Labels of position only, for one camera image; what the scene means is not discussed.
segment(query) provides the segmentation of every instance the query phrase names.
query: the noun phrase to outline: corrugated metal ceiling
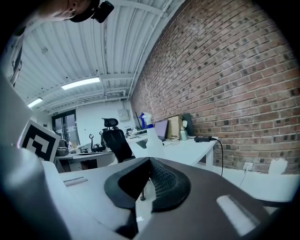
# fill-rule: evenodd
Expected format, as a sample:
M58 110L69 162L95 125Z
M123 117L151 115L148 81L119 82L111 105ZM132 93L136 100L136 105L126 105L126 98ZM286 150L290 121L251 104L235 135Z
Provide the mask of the corrugated metal ceiling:
M145 61L183 1L111 0L115 9L102 24L91 19L41 24L25 38L15 90L27 103L43 98L33 110L49 113L127 98L142 51L146 52L142 56ZM170 7L163 13L167 3ZM156 21L157 29L151 35ZM61 88L93 76L99 76L101 82L69 90Z

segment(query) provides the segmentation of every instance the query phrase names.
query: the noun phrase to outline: monitor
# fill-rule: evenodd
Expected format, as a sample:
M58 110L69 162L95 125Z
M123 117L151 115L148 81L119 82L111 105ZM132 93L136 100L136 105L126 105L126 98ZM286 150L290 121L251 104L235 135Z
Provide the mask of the monitor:
M158 138L162 141L165 139L165 134L167 132L167 125L168 125L168 120L163 120L155 123L154 126Z

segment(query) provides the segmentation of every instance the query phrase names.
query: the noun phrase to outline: spray bottle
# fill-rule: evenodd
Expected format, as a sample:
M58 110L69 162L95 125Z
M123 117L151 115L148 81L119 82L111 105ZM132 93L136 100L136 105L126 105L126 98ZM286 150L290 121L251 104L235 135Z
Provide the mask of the spray bottle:
M151 114L144 112L142 116L147 123L147 135L148 141L146 147L148 150L149 157L164 158L164 147L163 142L158 138L158 135L151 122Z

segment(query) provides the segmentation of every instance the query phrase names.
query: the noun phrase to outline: laptop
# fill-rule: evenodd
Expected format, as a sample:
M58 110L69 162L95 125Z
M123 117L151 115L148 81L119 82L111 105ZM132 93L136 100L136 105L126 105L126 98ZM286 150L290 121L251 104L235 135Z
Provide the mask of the laptop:
M158 136L158 138L163 141L165 140L165 134L167 132L167 127L168 127L168 120L163 120L163 121L159 121L157 123L155 123L155 131L156 131L156 134ZM148 141L148 138L144 139L144 140L141 140L141 141L138 141L136 142L139 146L141 146L142 148L147 148L146 147L146 143Z

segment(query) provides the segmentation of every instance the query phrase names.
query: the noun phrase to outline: brick wall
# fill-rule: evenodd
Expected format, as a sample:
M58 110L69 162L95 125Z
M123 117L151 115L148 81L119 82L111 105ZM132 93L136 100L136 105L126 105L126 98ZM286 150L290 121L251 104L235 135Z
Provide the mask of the brick wall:
M164 30L132 96L154 120L191 113L196 135L221 138L224 165L300 170L298 63L274 22L246 0L187 1ZM214 164L221 165L216 145Z

